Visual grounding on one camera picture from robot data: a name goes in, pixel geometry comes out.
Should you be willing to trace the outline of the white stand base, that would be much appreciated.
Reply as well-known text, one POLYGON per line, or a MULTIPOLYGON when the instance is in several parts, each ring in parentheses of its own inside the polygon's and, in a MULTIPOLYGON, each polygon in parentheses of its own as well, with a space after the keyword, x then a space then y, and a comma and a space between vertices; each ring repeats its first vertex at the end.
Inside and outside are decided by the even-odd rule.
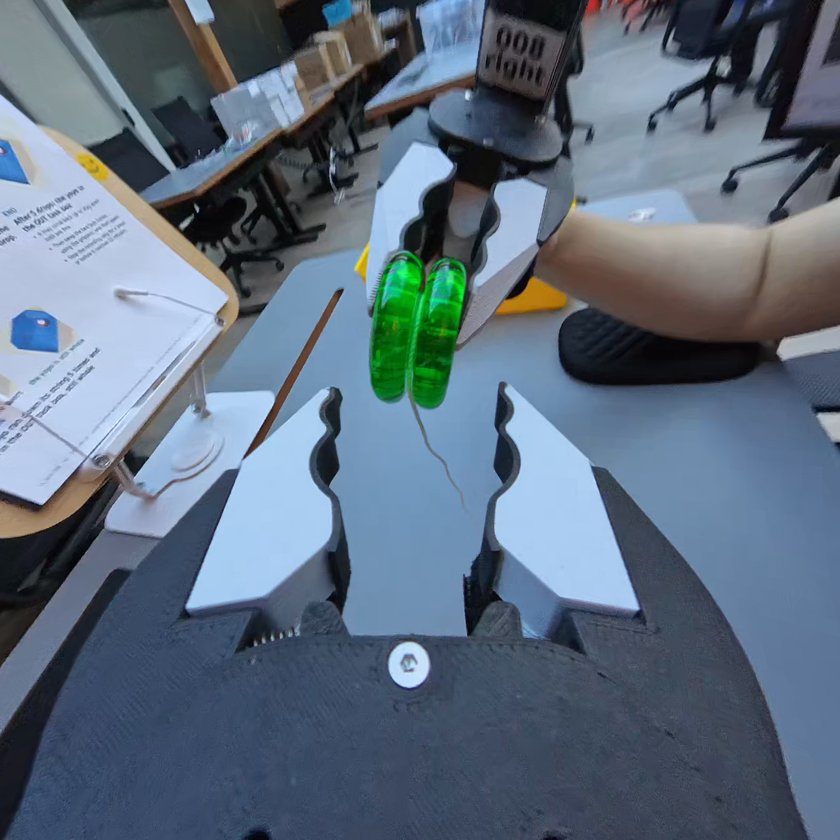
POLYGON ((275 397, 271 392, 206 396, 205 413, 184 411, 134 476, 114 470, 121 487, 104 522, 109 532, 161 539, 212 484, 245 457, 275 397))

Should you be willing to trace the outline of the long wood-edged desk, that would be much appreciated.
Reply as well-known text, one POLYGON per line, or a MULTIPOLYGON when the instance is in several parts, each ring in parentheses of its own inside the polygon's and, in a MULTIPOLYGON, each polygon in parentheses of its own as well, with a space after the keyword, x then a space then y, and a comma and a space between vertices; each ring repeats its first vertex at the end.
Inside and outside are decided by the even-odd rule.
POLYGON ((355 65, 351 72, 324 87, 320 99, 303 117, 287 127, 259 129, 246 143, 234 142, 200 161, 176 170, 146 187, 140 196, 147 204, 163 210, 182 203, 197 203, 214 189, 230 181, 234 175, 244 175, 247 165, 263 164, 286 148, 302 149, 310 138, 330 119, 341 113, 341 97, 345 89, 364 78, 364 65, 355 65))

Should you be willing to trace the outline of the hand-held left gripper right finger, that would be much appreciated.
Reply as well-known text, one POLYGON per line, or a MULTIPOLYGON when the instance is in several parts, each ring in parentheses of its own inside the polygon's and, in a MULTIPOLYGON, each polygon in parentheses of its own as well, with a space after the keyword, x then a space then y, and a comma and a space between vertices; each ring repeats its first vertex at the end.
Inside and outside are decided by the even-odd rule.
POLYGON ((512 385, 497 393, 482 539, 482 601, 518 609, 526 637, 557 637, 571 611, 632 618, 640 605, 590 460, 512 385))

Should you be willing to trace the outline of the black office chair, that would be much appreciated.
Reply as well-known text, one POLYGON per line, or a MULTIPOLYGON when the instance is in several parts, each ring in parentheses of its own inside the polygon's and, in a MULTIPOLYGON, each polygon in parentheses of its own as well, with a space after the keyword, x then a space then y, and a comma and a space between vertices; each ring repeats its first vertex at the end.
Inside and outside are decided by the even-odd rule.
POLYGON ((278 270, 284 268, 277 256, 280 251, 278 245, 232 248, 233 245, 241 244, 241 237, 235 233, 235 225, 246 215, 247 202, 243 197, 229 197, 220 204, 195 205, 195 210, 182 231, 183 235, 203 253, 209 247, 223 254, 219 269, 225 274, 232 273, 234 287, 240 299, 251 297, 251 289, 243 280, 246 264, 269 262, 278 270))
POLYGON ((710 132, 717 122, 712 98, 718 88, 729 88, 733 97, 749 87, 755 49, 766 25, 779 23, 790 11, 788 1, 681 1, 674 11, 661 44, 669 58, 710 62, 706 73, 691 83, 672 90, 665 102, 651 111, 646 133, 656 131, 661 114, 672 112, 689 97, 700 93, 706 110, 703 130, 710 132))

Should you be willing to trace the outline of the instruction sheet on wooden stand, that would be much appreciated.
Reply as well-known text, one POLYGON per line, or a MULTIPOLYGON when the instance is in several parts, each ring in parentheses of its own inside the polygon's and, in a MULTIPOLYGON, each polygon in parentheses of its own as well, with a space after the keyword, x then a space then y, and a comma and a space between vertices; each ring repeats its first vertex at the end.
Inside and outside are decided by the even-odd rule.
MULTIPOLYGON (((110 177, 104 183, 105 189, 114 196, 140 223, 146 226, 163 244, 173 250, 187 264, 202 274, 208 281, 212 282, 221 290, 226 300, 218 310, 226 320, 226 327, 223 333, 217 338, 213 346, 206 352, 205 358, 218 341, 231 329, 239 315, 239 298, 232 281, 217 267, 203 252, 195 247, 181 232, 174 226, 163 213, 152 207, 135 192, 123 179, 119 178, 115 171, 110 170, 110 177)), ((185 381, 179 388, 180 391, 186 387, 189 381, 185 381)), ((148 422, 140 435, 133 441, 128 450, 121 456, 123 458, 132 446, 135 446, 143 434, 145 434, 153 422, 163 413, 164 409, 172 402, 177 392, 171 397, 159 412, 148 422)), ((92 483, 84 483, 79 480, 77 473, 74 473, 65 484, 58 489, 56 494, 42 507, 27 507, 17 500, 2 498, 1 502, 1 537, 2 539, 15 539, 27 537, 37 532, 42 532, 58 526, 60 523, 75 515, 100 489, 106 479, 112 477, 115 469, 111 469, 105 476, 94 480, 92 483)))

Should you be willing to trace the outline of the black textured pad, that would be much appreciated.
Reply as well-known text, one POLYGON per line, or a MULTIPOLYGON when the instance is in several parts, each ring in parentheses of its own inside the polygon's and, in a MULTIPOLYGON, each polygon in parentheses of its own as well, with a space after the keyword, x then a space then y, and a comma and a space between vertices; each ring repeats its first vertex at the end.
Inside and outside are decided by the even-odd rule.
POLYGON ((764 347, 668 338, 584 308, 560 325, 558 354, 566 374, 589 385, 696 385, 743 377, 764 347))

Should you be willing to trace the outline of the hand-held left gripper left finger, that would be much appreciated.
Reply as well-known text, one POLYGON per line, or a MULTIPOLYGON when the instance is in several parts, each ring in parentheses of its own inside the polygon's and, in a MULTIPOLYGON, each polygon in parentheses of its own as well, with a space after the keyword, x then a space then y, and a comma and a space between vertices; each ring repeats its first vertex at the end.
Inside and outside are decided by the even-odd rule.
POLYGON ((341 405, 337 387, 321 389, 243 460, 186 600, 189 616, 257 610, 266 621, 300 621, 312 602, 343 611, 350 553, 331 488, 341 405))

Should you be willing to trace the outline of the person's right forearm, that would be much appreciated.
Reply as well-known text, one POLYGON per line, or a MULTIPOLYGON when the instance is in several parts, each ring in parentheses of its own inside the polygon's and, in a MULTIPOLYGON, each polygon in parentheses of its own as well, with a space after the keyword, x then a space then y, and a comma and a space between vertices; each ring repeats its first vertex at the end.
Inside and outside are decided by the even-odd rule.
POLYGON ((666 337, 782 340, 838 326, 839 200, 761 227, 573 211, 535 268, 569 296, 666 337))

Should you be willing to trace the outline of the green transparent yoyo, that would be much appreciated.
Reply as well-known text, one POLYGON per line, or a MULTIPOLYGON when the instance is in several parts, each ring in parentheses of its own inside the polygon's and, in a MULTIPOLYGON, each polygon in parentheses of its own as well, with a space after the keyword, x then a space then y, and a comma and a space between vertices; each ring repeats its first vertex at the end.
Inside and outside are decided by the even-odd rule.
POLYGON ((466 303, 464 264, 444 257, 425 269, 401 251, 385 264, 372 313, 369 370, 374 395, 409 395, 434 410, 445 400, 466 303))

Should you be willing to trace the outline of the clear plastic packs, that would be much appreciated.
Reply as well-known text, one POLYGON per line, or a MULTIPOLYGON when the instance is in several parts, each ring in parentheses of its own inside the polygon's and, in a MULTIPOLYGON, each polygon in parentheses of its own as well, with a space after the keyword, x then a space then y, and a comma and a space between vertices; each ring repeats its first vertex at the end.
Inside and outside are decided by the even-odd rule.
POLYGON ((293 61, 217 94, 210 107, 229 139, 242 143, 304 120, 310 110, 308 91, 293 61))

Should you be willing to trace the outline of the stack of cardboard boxes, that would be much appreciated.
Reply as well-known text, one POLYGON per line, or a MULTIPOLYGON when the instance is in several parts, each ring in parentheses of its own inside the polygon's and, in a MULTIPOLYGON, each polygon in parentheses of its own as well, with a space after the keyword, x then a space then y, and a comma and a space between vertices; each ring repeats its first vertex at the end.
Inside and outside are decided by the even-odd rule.
POLYGON ((378 64, 385 41, 378 18, 363 9, 336 27, 319 31, 292 57, 300 84, 309 92, 337 81, 355 67, 378 64))

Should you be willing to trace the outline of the clear acrylic ledge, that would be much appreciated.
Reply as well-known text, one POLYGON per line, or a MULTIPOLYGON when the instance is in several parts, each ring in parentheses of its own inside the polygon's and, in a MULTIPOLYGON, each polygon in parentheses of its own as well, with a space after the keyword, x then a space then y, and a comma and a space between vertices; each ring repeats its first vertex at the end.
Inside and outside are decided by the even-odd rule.
POLYGON ((174 358, 165 363, 161 372, 152 374, 150 382, 142 386, 138 396, 129 399, 128 407, 82 462, 77 470, 80 481, 92 483, 115 469, 119 458, 148 422, 186 381, 192 383, 194 414, 201 420, 210 417, 203 358, 225 327, 226 320, 220 314, 204 314, 199 318, 185 340, 175 346, 174 358))

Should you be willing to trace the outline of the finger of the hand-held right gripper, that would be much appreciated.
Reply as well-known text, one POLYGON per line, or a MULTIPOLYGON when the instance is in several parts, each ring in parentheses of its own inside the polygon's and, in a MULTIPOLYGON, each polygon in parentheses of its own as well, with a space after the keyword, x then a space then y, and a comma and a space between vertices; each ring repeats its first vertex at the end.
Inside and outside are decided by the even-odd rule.
POLYGON ((412 142, 374 200, 365 272, 373 314, 386 265, 399 252, 422 256, 443 225, 455 185, 455 163, 437 146, 412 142))
POLYGON ((456 348, 483 329, 535 260, 547 194, 544 185, 526 177, 492 188, 470 256, 456 348))

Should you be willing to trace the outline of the yellow box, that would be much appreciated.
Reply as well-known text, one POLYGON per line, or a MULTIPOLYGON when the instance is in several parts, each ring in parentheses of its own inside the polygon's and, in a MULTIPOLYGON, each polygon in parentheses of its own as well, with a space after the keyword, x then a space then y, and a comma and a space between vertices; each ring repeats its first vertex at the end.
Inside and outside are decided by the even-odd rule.
MULTIPOLYGON (((446 254, 441 254, 433 251, 432 257, 425 259, 424 257, 422 257, 421 251, 419 249, 410 251, 409 248, 406 246, 402 249, 398 248, 394 250, 393 253, 389 254, 387 259, 385 260, 385 263, 388 261, 388 259, 391 259, 394 255, 396 255, 400 250, 404 250, 414 254, 415 257, 417 257, 421 261, 426 271, 429 270, 429 267, 438 258, 440 258, 441 256, 447 256, 446 254)), ((365 283, 365 296, 367 295, 368 291, 373 290, 372 281, 369 280, 369 277, 372 276, 372 272, 369 269, 370 255, 371 244, 368 243, 364 247, 364 251, 362 252, 362 255, 360 256, 354 267, 354 271, 356 272, 356 274, 365 283)), ((558 310, 564 309, 569 303, 569 297, 565 292, 557 290, 556 288, 543 282, 540 278, 536 276, 531 276, 530 278, 522 278, 522 280, 524 281, 524 285, 521 284, 520 286, 514 287, 510 290, 508 297, 495 310, 496 316, 507 316, 513 314, 534 312, 556 312, 558 310)), ((462 326, 464 321, 466 320, 468 308, 469 290, 467 290, 465 294, 465 302, 463 311, 461 312, 459 327, 462 326)))

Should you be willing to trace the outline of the wooden post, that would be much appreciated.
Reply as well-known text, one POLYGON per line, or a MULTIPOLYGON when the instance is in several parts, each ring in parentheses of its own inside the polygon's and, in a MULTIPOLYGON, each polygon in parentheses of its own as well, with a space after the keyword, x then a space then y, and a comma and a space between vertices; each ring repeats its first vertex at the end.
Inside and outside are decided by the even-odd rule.
POLYGON ((212 23, 215 15, 209 2, 168 1, 178 24, 215 93, 237 87, 237 79, 219 45, 212 23))

